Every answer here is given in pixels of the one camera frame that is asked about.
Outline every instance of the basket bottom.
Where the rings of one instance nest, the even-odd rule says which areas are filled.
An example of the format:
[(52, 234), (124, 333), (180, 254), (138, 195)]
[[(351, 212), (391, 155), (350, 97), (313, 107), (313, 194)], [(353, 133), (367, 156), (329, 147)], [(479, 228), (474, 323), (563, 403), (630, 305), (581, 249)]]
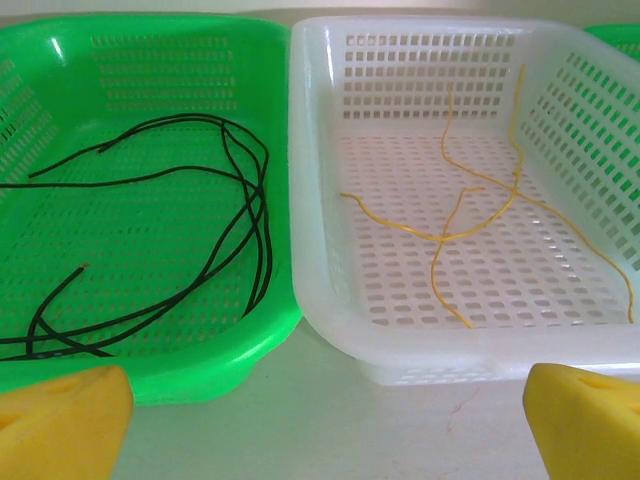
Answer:
[[(341, 191), (361, 196), (380, 217), (440, 235), (461, 189), (482, 186), (465, 195), (450, 232), (473, 228), (499, 210), (510, 192), (446, 163), (441, 135), (415, 128), (347, 131), (340, 144)], [(513, 183), (517, 153), (502, 132), (457, 129), (447, 151), (463, 165)], [(535, 161), (525, 158), (520, 190), (553, 205), (531, 168)], [(349, 251), (332, 259), (331, 269), (342, 272), (338, 263), (353, 259), (346, 274), (351, 281), (343, 283), (355, 285), (346, 294), (355, 293), (362, 314), (388, 328), (465, 328), (432, 289), (438, 244), (380, 225), (352, 200), (340, 201), (347, 209)], [(556, 215), (521, 198), (485, 229), (447, 242), (436, 282), (476, 328), (627, 322), (627, 290), (619, 275)]]

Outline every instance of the wire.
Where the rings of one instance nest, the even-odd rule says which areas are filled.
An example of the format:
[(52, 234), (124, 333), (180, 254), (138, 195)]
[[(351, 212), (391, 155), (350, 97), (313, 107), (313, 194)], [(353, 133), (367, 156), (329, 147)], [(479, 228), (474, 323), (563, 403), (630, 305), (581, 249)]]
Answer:
[[(187, 295), (189, 295), (191, 292), (195, 291), (197, 288), (199, 288), (201, 285), (203, 285), (204, 283), (206, 283), (208, 280), (210, 280), (211, 278), (213, 278), (217, 273), (219, 273), (222, 269), (224, 269), (227, 265), (229, 265), (233, 259), (243, 250), (243, 248), (245, 247), (245, 245), (248, 243), (248, 241), (250, 240), (250, 238), (252, 236), (254, 236), (256, 238), (257, 241), (257, 251), (258, 251), (258, 259), (256, 262), (256, 275), (254, 278), (254, 285), (252, 287), (251, 290), (251, 294), (249, 296), (249, 300), (247, 302), (247, 307), (245, 308), (245, 311), (243, 313), (243, 316), (245, 316), (246, 314), (248, 314), (250, 311), (253, 310), (253, 308), (255, 308), (255, 306), (262, 300), (262, 298), (264, 297), (267, 288), (268, 288), (268, 284), (273, 272), (273, 253), (272, 253), (272, 243), (271, 243), (271, 238), (270, 238), (270, 233), (269, 233), (269, 221), (268, 221), (268, 210), (266, 208), (266, 197), (265, 197), (265, 192), (264, 192), (264, 180), (265, 180), (265, 176), (266, 176), (266, 170), (267, 170), (267, 165), (268, 165), (268, 160), (269, 160), (269, 152), (268, 149), (266, 147), (266, 145), (260, 141), (260, 139), (258, 139), (257, 136), (255, 136), (251, 131), (249, 131), (248, 129), (246, 129), (245, 127), (232, 122), (230, 120), (224, 119), (222, 117), (218, 117), (215, 115), (209, 115), (209, 114), (200, 114), (200, 113), (185, 113), (185, 114), (178, 114), (178, 115), (170, 115), (170, 116), (166, 116), (166, 117), (160, 117), (158, 119), (153, 119), (153, 120), (149, 120), (146, 122), (142, 122), (141, 124), (138, 124), (132, 128), (130, 128), (129, 130), (123, 132), (122, 134), (120, 134), (118, 137), (109, 140), (107, 142), (103, 142), (91, 147), (87, 147), (84, 148), (72, 155), (69, 155), (67, 157), (65, 157), (64, 159), (54, 163), (53, 165), (46, 167), (42, 170), (39, 170), (37, 172), (34, 172), (32, 174), (29, 175), (29, 178), (35, 178), (38, 177), (40, 175), (43, 175), (45, 173), (48, 173), (56, 168), (59, 168), (77, 158), (79, 158), (80, 156), (89, 153), (89, 152), (93, 152), (96, 151), (98, 154), (102, 154), (105, 151), (109, 150), (110, 148), (112, 148), (113, 146), (117, 145), (118, 143), (120, 143), (121, 141), (124, 141), (125, 139), (142, 133), (146, 130), (149, 129), (153, 129), (153, 128), (158, 128), (161, 126), (165, 126), (165, 125), (170, 125), (173, 123), (181, 123), (181, 122), (191, 122), (191, 121), (199, 121), (199, 122), (205, 122), (205, 123), (210, 123), (210, 124), (214, 124), (216, 126), (218, 126), (220, 128), (220, 134), (221, 134), (221, 139), (223, 142), (223, 147), (225, 150), (225, 154), (227, 155), (227, 158), (229, 159), (230, 163), (232, 164), (234, 170), (236, 171), (237, 175), (233, 175), (231, 173), (228, 172), (224, 172), (224, 171), (220, 171), (218, 169), (212, 169), (210, 167), (203, 167), (203, 166), (194, 166), (194, 165), (187, 165), (187, 166), (180, 166), (180, 167), (174, 167), (174, 168), (170, 168), (167, 170), (163, 170), (161, 172), (156, 172), (153, 174), (149, 174), (149, 175), (144, 175), (144, 176), (140, 176), (140, 177), (134, 177), (134, 178), (128, 178), (128, 179), (121, 179), (121, 180), (114, 180), (114, 181), (107, 181), (107, 182), (95, 182), (95, 183), (47, 183), (47, 184), (0, 184), (0, 188), (12, 188), (12, 189), (29, 189), (29, 188), (102, 188), (102, 187), (110, 187), (110, 186), (116, 186), (116, 185), (126, 185), (126, 184), (131, 184), (131, 183), (137, 183), (137, 182), (142, 182), (142, 181), (148, 181), (148, 180), (152, 180), (155, 178), (159, 178), (161, 176), (164, 175), (169, 175), (172, 173), (176, 173), (179, 171), (183, 171), (183, 170), (193, 170), (193, 171), (201, 171), (201, 172), (206, 172), (206, 173), (211, 173), (211, 174), (216, 174), (216, 175), (221, 175), (223, 177), (227, 177), (233, 180), (236, 180), (238, 182), (241, 183), (242, 188), (243, 188), (243, 196), (245, 198), (245, 204), (243, 205), (243, 207), (236, 213), (236, 215), (234, 216), (234, 218), (231, 220), (231, 222), (227, 225), (227, 227), (224, 229), (222, 235), (219, 237), (218, 241), (216, 242), (216, 245), (214, 246), (211, 255), (209, 256), (209, 258), (207, 259), (207, 262), (205, 263), (204, 267), (202, 268), (202, 270), (200, 271), (200, 273), (195, 277), (195, 279), (191, 282), (191, 284), (189, 286), (187, 286), (186, 288), (184, 288), (183, 290), (181, 290), (180, 292), (178, 292), (177, 294), (163, 300), (162, 302), (159, 302), (155, 305), (152, 305), (150, 307), (146, 307), (142, 310), (139, 310), (137, 312), (133, 312), (131, 314), (125, 315), (123, 317), (119, 317), (113, 320), (109, 320), (109, 321), (105, 321), (105, 322), (101, 322), (99, 324), (94, 324), (88, 327), (84, 327), (81, 329), (77, 329), (77, 330), (72, 330), (69, 332), (64, 332), (64, 333), (57, 333), (55, 332), (48, 324), (46, 324), (46, 322), (44, 321), (44, 319), (42, 318), (42, 314), (44, 313), (44, 310), (47, 308), (47, 306), (49, 305), (49, 303), (51, 303), (51, 301), (57, 296), (59, 295), (80, 273), (82, 273), (82, 271), (84, 270), (84, 267), (77, 269), (76, 271), (74, 271), (67, 279), (65, 279), (55, 290), (54, 292), (52, 292), (52, 294), (47, 297), (47, 299), (45, 299), (45, 301), (40, 305), (40, 307), (38, 307), (38, 309), (36, 310), (36, 313), (33, 316), (33, 319), (29, 325), (29, 331), (27, 333), (27, 337), (23, 337), (23, 338), (10, 338), (10, 339), (0, 339), (0, 344), (11, 344), (11, 343), (22, 343), (25, 342), (26, 343), (26, 354), (25, 355), (18, 355), (18, 356), (14, 356), (14, 357), (10, 357), (10, 358), (6, 358), (6, 359), (1, 359), (1, 360), (26, 360), (26, 359), (33, 359), (33, 358), (49, 358), (52, 356), (61, 356), (61, 355), (70, 355), (70, 354), (75, 354), (75, 353), (79, 353), (80, 351), (82, 352), (88, 352), (88, 353), (93, 353), (94, 355), (99, 355), (99, 356), (108, 356), (109, 354), (100, 351), (100, 348), (103, 348), (105, 346), (109, 346), (109, 345), (113, 345), (114, 343), (121, 341), (125, 338), (127, 338), (128, 336), (136, 333), (137, 331), (141, 330), (142, 328), (145, 328), (146, 326), (150, 325), (151, 323), (153, 323), (155, 320), (157, 320), (158, 318), (160, 318), (161, 316), (163, 316), (164, 314), (166, 314), (169, 310), (171, 310), (172, 308), (174, 308), (175, 306), (177, 306), (184, 298), (186, 298)], [(242, 131), (243, 133), (247, 134), (252, 140), (254, 140), (259, 146), (260, 148), (263, 150), (264, 153), (264, 160), (263, 160), (263, 164), (262, 167), (260, 166), (260, 163), (258, 161), (258, 158), (256, 156), (256, 154), (248, 147), (246, 146), (244, 143), (240, 142), (238, 140), (238, 138), (232, 133), (232, 131), (229, 129), (229, 126), (234, 127), (240, 131)], [(248, 181), (243, 173), (242, 170), (239, 168), (237, 162), (235, 161), (235, 159), (233, 158), (233, 155), (231, 153), (231, 150), (229, 148), (229, 142), (228, 139), (231, 139), (231, 141), (239, 146), (244, 152), (246, 152), (252, 159), (252, 162), (256, 168), (256, 176), (258, 178), (258, 183), (254, 184), (250, 181)], [(253, 190), (253, 193), (251, 195), (249, 195), (249, 188), (251, 190)], [(260, 200), (260, 206), (258, 207), (258, 211), (255, 212), (253, 210), (252, 207), (252, 203), (254, 200), (259, 199)], [(210, 268), (212, 267), (215, 258), (217, 257), (220, 248), (222, 247), (224, 240), (227, 238), (227, 236), (229, 235), (229, 233), (233, 230), (233, 228), (235, 227), (235, 225), (237, 224), (237, 222), (240, 220), (240, 218), (242, 218), (242, 216), (245, 214), (245, 212), (248, 212), (250, 220), (251, 220), (251, 227), (249, 229), (249, 231), (245, 234), (244, 238), (242, 239), (242, 241), (240, 242), (240, 244), (224, 259), (222, 260), (215, 268), (213, 268), (213, 270), (210, 271)], [(259, 221), (263, 220), (263, 232), (264, 232), (264, 237), (260, 234), (260, 228), (259, 228)], [(137, 325), (129, 328), (128, 330), (126, 330), (125, 332), (122, 332), (119, 335), (116, 335), (108, 340), (104, 340), (101, 342), (96, 342), (94, 344), (90, 344), (90, 345), (82, 345), (78, 342), (75, 342), (73, 340), (71, 340), (69, 337), (70, 336), (76, 336), (76, 335), (82, 335), (85, 333), (90, 333), (93, 331), (97, 331), (97, 330), (101, 330), (103, 328), (107, 328), (107, 327), (111, 327), (111, 326), (115, 326), (118, 324), (121, 324), (123, 322), (129, 321), (129, 320), (133, 320), (135, 318), (139, 318), (143, 315), (149, 314), (149, 313), (153, 313), (153, 315), (147, 319), (145, 319), (144, 321), (138, 323)], [(35, 335), (35, 328), (36, 326), (41, 326), (48, 335)], [(61, 341), (62, 343), (67, 344), (68, 346), (70, 346), (71, 348), (68, 349), (58, 349), (58, 350), (53, 350), (53, 351), (48, 351), (48, 352), (41, 352), (38, 354), (35, 354), (33, 352), (33, 342), (35, 341), (45, 341), (45, 340), (51, 340), (51, 339), (56, 339)]]
[[(513, 175), (515, 176), (515, 181), (512, 187), (505, 184), (511, 192), (511, 194), (509, 195), (509, 199), (496, 213), (494, 213), (493, 215), (491, 215), (491, 217), (489, 217), (489, 221), (485, 222), (486, 223), (485, 226), (487, 226), (492, 220), (498, 218), (500, 215), (502, 215), (511, 207), (511, 205), (513, 204), (516, 198), (516, 194), (518, 193), (518, 187), (520, 186), (520, 181), (522, 180), (522, 167), (524, 165), (524, 150), (516, 140), (516, 126), (518, 121), (518, 113), (520, 111), (520, 92), (522, 91), (522, 85), (524, 83), (526, 69), (527, 69), (526, 65), (522, 65), (518, 73), (518, 81), (516, 82), (516, 88), (513, 95), (513, 110), (511, 111), (511, 119), (509, 121), (509, 143), (514, 148), (514, 150), (518, 153), (518, 163), (516, 165), (515, 171), (513, 172)], [(453, 123), (453, 92), (451, 90), (451, 87), (447, 88), (447, 94), (449, 99), (449, 115), (447, 116), (447, 124), (444, 127), (442, 136), (440, 137), (440, 150), (442, 152), (442, 157), (445, 160), (447, 158), (451, 159), (451, 157), (447, 154), (447, 149), (446, 149), (447, 136), (449, 134), (449, 130), (451, 129), (451, 125)], [(462, 190), (462, 192), (460, 193), (460, 196), (458, 197), (458, 203), (456, 203), (451, 215), (449, 216), (449, 219), (445, 224), (445, 227), (442, 233), (443, 236), (447, 234), (449, 224), (451, 223), (451, 221), (453, 220), (453, 217), (455, 216), (458, 209), (460, 208), (462, 197), (464, 196), (465, 191), (470, 192), (478, 189), (483, 189), (483, 188), (477, 187), (477, 188)], [(433, 288), (433, 293), (435, 294), (436, 298), (440, 301), (440, 303), (444, 308), (446, 308), (453, 315), (455, 315), (456, 318), (458, 318), (462, 323), (464, 323), (467, 328), (473, 328), (473, 324), (469, 320), (467, 320), (457, 309), (453, 308), (449, 303), (447, 303), (447, 301), (442, 297), (442, 295), (440, 294), (440, 291), (438, 290), (435, 265), (436, 265), (436, 262), (438, 261), (438, 258), (440, 257), (440, 252), (442, 251), (442, 248), (444, 247), (444, 244), (447, 241), (450, 241), (450, 240), (443, 240), (440, 242), (436, 250), (436, 254), (433, 257), (433, 260), (431, 261), (431, 286)]]
[[(475, 192), (478, 190), (484, 190), (484, 187), (471, 187), (471, 188), (462, 189), (462, 191), (460, 192), (460, 195), (458, 195), (458, 200), (456, 201), (456, 205), (453, 207), (453, 210), (451, 211), (451, 214), (449, 215), (449, 218), (447, 218), (447, 221), (444, 224), (444, 228), (442, 229), (443, 237), (447, 235), (449, 226), (453, 221), (453, 217), (456, 216), (456, 213), (458, 213), (458, 210), (460, 209), (460, 205), (462, 204), (462, 198), (465, 196), (465, 194)], [(433, 286), (433, 293), (435, 294), (436, 298), (440, 301), (440, 303), (444, 308), (446, 308), (453, 315), (455, 315), (455, 317), (458, 320), (460, 320), (462, 323), (464, 323), (467, 328), (473, 328), (473, 324), (469, 320), (467, 320), (460, 312), (458, 312), (458, 310), (456, 310), (453, 306), (451, 306), (451, 304), (449, 304), (442, 297), (442, 295), (440, 294), (440, 290), (438, 289), (438, 284), (436, 282), (436, 264), (438, 262), (438, 258), (440, 257), (440, 252), (442, 251), (442, 247), (444, 247), (445, 243), (447, 242), (442, 241), (438, 244), (438, 248), (436, 249), (436, 253), (433, 256), (433, 260), (431, 262), (431, 285)]]
[[(523, 83), (523, 80), (524, 80), (525, 71), (526, 71), (525, 65), (520, 67), (520, 73), (518, 75), (518, 83), (516, 85), (516, 93), (515, 93), (516, 102), (514, 104), (513, 115), (512, 115), (512, 118), (511, 118), (511, 124), (509, 126), (509, 137), (510, 137), (510, 139), (513, 139), (513, 137), (514, 137), (515, 125), (516, 125), (516, 117), (517, 117), (517, 114), (518, 114), (517, 105), (518, 105), (518, 103), (520, 101), (520, 89), (522, 88), (522, 83)], [(447, 120), (447, 126), (445, 127), (445, 134), (446, 134), (446, 132), (448, 132), (449, 128), (451, 128), (452, 120), (453, 120), (452, 115), (449, 115), (449, 118)], [(340, 195), (343, 196), (343, 197), (351, 198), (351, 199), (355, 200), (358, 203), (358, 205), (360, 206), (360, 208), (362, 209), (362, 211), (369, 218), (371, 218), (373, 221), (375, 221), (375, 222), (377, 222), (377, 223), (379, 223), (381, 225), (384, 225), (386, 227), (395, 228), (395, 229), (398, 229), (398, 230), (404, 230), (405, 232), (409, 232), (409, 233), (411, 233), (411, 234), (413, 234), (413, 235), (415, 235), (415, 236), (417, 236), (419, 238), (422, 238), (423, 240), (429, 240), (429, 241), (432, 241), (432, 242), (448, 242), (448, 241), (451, 241), (451, 240), (456, 240), (458, 238), (468, 237), (469, 235), (473, 235), (474, 233), (479, 232), (483, 228), (489, 226), (493, 221), (495, 221), (504, 212), (506, 212), (509, 209), (509, 207), (511, 206), (511, 204), (513, 203), (513, 201), (515, 199), (515, 196), (516, 196), (516, 192), (518, 190), (518, 186), (520, 185), (520, 180), (522, 178), (522, 164), (524, 162), (524, 151), (519, 146), (516, 148), (516, 150), (518, 151), (518, 165), (517, 165), (516, 170), (514, 172), (514, 175), (515, 175), (514, 186), (513, 187), (509, 187), (509, 189), (511, 190), (511, 195), (509, 196), (509, 199), (507, 200), (507, 202), (496, 213), (491, 215), (489, 218), (487, 218), (486, 220), (484, 220), (480, 224), (476, 225), (471, 230), (467, 230), (465, 232), (454, 233), (452, 235), (444, 235), (443, 234), (440, 237), (434, 236), (434, 235), (429, 235), (427, 233), (422, 233), (422, 232), (414, 229), (413, 227), (410, 227), (409, 225), (403, 225), (401, 223), (390, 222), (388, 220), (385, 220), (382, 217), (377, 216), (376, 214), (374, 214), (365, 205), (365, 203), (362, 201), (362, 199), (359, 196), (354, 195), (353, 193), (343, 192)]]
[[(440, 147), (442, 150), (442, 156), (443, 158), (450, 163), (451, 165), (453, 165), (454, 167), (458, 167), (461, 170), (464, 170), (465, 172), (474, 175), (478, 178), (482, 178), (483, 180), (487, 180), (488, 182), (494, 183), (496, 185), (499, 185), (500, 187), (507, 189), (507, 190), (511, 190), (513, 193), (513, 188), (509, 185), (507, 185), (504, 182), (501, 182), (500, 180), (498, 180), (497, 178), (491, 177), (489, 175), (486, 175), (484, 173), (480, 173), (477, 172), (469, 167), (466, 167), (464, 165), (462, 165), (461, 163), (455, 161), (453, 158), (451, 158), (450, 155), (447, 154), (446, 148), (445, 148), (445, 142), (446, 142), (446, 138), (447, 135), (449, 133), (449, 129), (451, 127), (451, 118), (453, 117), (453, 93), (451, 91), (451, 89), (448, 90), (448, 100), (449, 100), (449, 121), (447, 121), (447, 126), (444, 130), (444, 133), (442, 135), (442, 140), (440, 142)], [(516, 99), (517, 101), (519, 101), (519, 94), (516, 95)], [(522, 148), (517, 144), (517, 142), (515, 141), (515, 135), (514, 135), (514, 118), (516, 117), (516, 115), (514, 115), (512, 117), (512, 122), (509, 128), (509, 143), (511, 144), (511, 146), (516, 149), (519, 153), (522, 152)], [(526, 200), (529, 203), (532, 203), (533, 205), (536, 205), (552, 214), (554, 214), (556, 217), (560, 218), (560, 220), (562, 220), (564, 223), (566, 223), (574, 232), (576, 235), (578, 235), (578, 237), (580, 237), (580, 239), (587, 245), (587, 247), (589, 247), (589, 249), (591, 249), (591, 251), (593, 253), (595, 253), (599, 258), (601, 258), (602, 260), (604, 260), (607, 264), (609, 264), (624, 280), (624, 283), (627, 287), (627, 292), (629, 294), (629, 305), (627, 308), (627, 319), (629, 321), (629, 323), (634, 323), (634, 305), (635, 305), (635, 298), (634, 298), (634, 291), (633, 291), (633, 285), (631, 284), (631, 280), (629, 279), (629, 277), (627, 276), (627, 274), (613, 261), (611, 260), (608, 256), (606, 256), (604, 253), (602, 253), (600, 250), (598, 250), (596, 248), (596, 246), (585, 236), (584, 233), (582, 233), (582, 231), (563, 213), (561, 213), (560, 211), (556, 210), (555, 208), (551, 207), (550, 205), (541, 202), (540, 200), (536, 200), (535, 198), (532, 198), (520, 191), (516, 191), (515, 194)]]

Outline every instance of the plastic basket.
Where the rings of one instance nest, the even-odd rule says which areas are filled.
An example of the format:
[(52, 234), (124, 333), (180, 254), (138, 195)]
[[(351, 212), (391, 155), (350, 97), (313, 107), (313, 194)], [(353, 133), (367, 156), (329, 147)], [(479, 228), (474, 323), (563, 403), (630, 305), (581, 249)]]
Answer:
[[(65, 18), (0, 32), (0, 182), (24, 181), (38, 166), (150, 118), (214, 113), (270, 149), (274, 252), (267, 295), (248, 316), (241, 318), (255, 275), (253, 240), (215, 282), (107, 349), (116, 357), (0, 363), (0, 389), (115, 362), (138, 404), (202, 401), (239, 384), (293, 330), (300, 313), (286, 195), (288, 38), (287, 29), (262, 21), (172, 15)], [(201, 124), (165, 127), (104, 157), (83, 157), (47, 181), (124, 178), (189, 163), (229, 171), (215, 137)], [(50, 307), (59, 331), (184, 288), (243, 203), (237, 183), (197, 173), (100, 192), (0, 191), (0, 337), (25, 335), (34, 309), (83, 262), (90, 269)], [(24, 353), (5, 345), (1, 356), (16, 348)]]
[(556, 206), (640, 287), (640, 66), (590, 35), (519, 20), (353, 17), (297, 24), (290, 67), (290, 197), (296, 297), (311, 325), (387, 385), (523, 378), (536, 362), (640, 371), (640, 330), (622, 277), (563, 221), (516, 199), (493, 224), (437, 243), (367, 217), (440, 234), (489, 218), (511, 184), (519, 69), (521, 191)]
[(640, 61), (640, 24), (596, 25), (586, 31)]

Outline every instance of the green plastic basket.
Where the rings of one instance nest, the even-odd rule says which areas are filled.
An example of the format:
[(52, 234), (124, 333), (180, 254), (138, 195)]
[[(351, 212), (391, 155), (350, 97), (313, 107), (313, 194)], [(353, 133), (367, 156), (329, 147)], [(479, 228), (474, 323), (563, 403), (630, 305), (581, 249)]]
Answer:
[(640, 61), (640, 24), (595, 25), (586, 31)]
[[(195, 15), (98, 15), (0, 31), (0, 182), (26, 181), (38, 167), (150, 118), (213, 113), (251, 129), (270, 149), (265, 190), (274, 253), (267, 295), (244, 318), (255, 275), (248, 247), (170, 314), (108, 348), (116, 357), (1, 362), (0, 390), (117, 363), (137, 404), (204, 401), (237, 386), (294, 329), (288, 36), (267, 22)], [(46, 181), (102, 181), (181, 164), (230, 171), (218, 137), (200, 124), (163, 127), (82, 157)], [(90, 268), (48, 309), (58, 331), (169, 296), (193, 279), (243, 203), (239, 184), (197, 172), (99, 191), (0, 191), (0, 338), (24, 336), (37, 306), (84, 262)], [(0, 345), (1, 357), (16, 353), (24, 345)]]

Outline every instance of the white table surface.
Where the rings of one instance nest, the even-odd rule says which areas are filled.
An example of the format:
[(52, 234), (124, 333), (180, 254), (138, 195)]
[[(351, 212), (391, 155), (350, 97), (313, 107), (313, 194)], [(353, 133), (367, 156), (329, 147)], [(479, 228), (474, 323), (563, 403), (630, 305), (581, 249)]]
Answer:
[(380, 387), (303, 322), (230, 394), (137, 409), (113, 480), (545, 479), (523, 387)]

